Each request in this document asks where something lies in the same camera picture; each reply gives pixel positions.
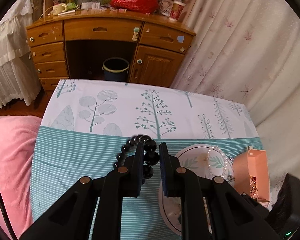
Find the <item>blue flower brooch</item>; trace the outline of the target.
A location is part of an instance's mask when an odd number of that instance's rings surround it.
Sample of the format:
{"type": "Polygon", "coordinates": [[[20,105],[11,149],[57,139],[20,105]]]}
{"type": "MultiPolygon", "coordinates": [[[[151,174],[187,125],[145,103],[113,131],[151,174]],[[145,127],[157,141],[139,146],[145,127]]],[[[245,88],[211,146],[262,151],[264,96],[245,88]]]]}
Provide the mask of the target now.
{"type": "Polygon", "coordinates": [[[227,175],[226,181],[229,184],[233,184],[235,182],[235,177],[232,174],[227,175]]]}

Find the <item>pink open box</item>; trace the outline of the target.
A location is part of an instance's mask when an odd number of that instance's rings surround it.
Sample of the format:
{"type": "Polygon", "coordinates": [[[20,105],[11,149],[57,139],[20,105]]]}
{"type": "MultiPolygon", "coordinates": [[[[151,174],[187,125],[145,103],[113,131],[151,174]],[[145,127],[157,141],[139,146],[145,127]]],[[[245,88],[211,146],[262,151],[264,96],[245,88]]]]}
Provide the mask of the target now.
{"type": "Polygon", "coordinates": [[[250,196],[249,176],[255,176],[258,188],[257,202],[267,206],[270,201],[267,152],[248,146],[244,153],[235,157],[232,166],[235,190],[239,194],[245,193],[250,196]]]}

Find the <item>printed teal white tablecloth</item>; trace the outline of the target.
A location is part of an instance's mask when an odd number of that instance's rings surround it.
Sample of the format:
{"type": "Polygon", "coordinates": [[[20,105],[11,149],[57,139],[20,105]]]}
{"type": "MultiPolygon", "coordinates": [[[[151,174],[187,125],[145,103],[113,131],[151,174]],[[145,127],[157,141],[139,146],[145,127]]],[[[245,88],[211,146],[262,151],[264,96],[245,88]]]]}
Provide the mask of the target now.
{"type": "Polygon", "coordinates": [[[242,104],[168,88],[61,79],[39,129],[30,188],[34,223],[21,238],[277,238],[268,210],[226,181],[248,146],[262,150],[242,104]],[[140,195],[123,197],[123,165],[139,142],[140,195]],[[181,197],[162,190],[162,142],[179,159],[181,197]]]}

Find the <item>dark waste bin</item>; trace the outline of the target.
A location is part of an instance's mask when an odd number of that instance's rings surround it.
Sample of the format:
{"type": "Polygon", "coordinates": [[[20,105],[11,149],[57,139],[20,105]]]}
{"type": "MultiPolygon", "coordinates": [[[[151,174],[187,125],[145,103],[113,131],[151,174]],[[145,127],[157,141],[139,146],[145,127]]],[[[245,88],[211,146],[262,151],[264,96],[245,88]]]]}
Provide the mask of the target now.
{"type": "Polygon", "coordinates": [[[106,81],[126,82],[128,79],[129,62],[120,57],[108,58],[103,62],[104,79],[106,81]]]}

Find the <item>pink blanket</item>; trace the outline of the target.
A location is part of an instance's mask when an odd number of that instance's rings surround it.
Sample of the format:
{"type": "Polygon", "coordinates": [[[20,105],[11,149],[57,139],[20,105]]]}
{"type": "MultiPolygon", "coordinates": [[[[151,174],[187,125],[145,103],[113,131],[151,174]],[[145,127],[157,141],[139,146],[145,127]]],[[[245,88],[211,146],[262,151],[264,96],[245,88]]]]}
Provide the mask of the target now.
{"type": "Polygon", "coordinates": [[[30,178],[41,122],[30,115],[0,116],[0,193],[17,237],[33,223],[30,178]]]}

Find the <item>wooden desk with drawers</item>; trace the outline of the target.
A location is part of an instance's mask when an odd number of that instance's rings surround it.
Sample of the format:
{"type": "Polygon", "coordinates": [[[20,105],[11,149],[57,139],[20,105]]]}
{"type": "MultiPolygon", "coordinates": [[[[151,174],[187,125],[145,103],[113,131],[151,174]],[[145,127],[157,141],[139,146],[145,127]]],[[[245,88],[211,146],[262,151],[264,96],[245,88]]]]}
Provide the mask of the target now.
{"type": "Polygon", "coordinates": [[[194,31],[164,16],[111,10],[46,16],[26,31],[46,92],[61,79],[105,79],[106,60],[129,66],[125,82],[169,87],[195,37],[194,31]]]}

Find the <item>white lace covered furniture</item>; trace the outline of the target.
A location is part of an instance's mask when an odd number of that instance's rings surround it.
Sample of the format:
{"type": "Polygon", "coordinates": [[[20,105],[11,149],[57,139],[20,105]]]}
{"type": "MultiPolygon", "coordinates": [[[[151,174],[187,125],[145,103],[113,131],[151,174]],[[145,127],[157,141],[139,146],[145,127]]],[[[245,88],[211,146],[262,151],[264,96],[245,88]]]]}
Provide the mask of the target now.
{"type": "Polygon", "coordinates": [[[40,92],[26,32],[33,13],[33,0],[17,0],[0,21],[0,108],[13,99],[29,106],[40,92]]]}

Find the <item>cream floral curtain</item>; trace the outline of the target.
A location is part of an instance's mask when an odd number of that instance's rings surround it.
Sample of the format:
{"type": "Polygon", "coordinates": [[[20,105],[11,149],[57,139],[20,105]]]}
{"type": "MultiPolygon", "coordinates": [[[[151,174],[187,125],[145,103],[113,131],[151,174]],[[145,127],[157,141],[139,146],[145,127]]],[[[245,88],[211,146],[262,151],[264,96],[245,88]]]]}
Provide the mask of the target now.
{"type": "Polygon", "coordinates": [[[179,90],[246,106],[268,153],[270,183],[300,179],[300,19],[285,0],[194,0],[196,36],[179,90]]]}

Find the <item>floral paper cup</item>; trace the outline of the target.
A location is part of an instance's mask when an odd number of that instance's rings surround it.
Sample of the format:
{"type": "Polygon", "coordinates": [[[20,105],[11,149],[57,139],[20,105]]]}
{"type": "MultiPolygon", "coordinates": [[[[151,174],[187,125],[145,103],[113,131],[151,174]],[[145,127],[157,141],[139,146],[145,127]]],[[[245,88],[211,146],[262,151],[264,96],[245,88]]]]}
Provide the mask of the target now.
{"type": "Polygon", "coordinates": [[[181,16],[184,7],[185,7],[185,3],[180,1],[174,1],[172,5],[172,9],[170,11],[169,20],[174,22],[179,20],[179,17],[181,16]]]}

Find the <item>cream mug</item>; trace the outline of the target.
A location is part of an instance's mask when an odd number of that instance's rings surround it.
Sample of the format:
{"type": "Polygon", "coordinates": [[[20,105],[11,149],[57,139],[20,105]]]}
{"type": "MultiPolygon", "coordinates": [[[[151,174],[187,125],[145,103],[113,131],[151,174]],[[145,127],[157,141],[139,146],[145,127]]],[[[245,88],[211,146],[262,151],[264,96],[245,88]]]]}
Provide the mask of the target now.
{"type": "Polygon", "coordinates": [[[51,14],[53,14],[53,16],[57,16],[60,13],[62,13],[64,10],[66,9],[66,3],[59,3],[59,4],[55,4],[52,7],[52,12],[51,14]]]}

